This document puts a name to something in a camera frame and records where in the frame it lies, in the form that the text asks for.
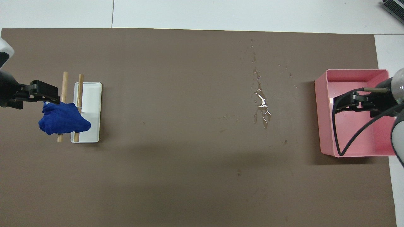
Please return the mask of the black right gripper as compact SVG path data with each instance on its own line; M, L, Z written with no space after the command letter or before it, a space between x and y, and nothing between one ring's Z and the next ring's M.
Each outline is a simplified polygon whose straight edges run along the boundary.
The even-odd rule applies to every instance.
M399 79L386 79L375 87L365 87L366 95L349 91L334 98L333 113L369 112L370 117L384 114L389 117L399 115Z

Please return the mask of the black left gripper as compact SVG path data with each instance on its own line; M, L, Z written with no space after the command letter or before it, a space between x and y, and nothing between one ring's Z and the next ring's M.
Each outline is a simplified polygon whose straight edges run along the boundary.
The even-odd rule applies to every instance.
M26 84L21 84L14 77L4 71L0 72L0 105L23 109L23 102L51 102L60 104L59 89L48 83L34 80L31 82L30 93Z

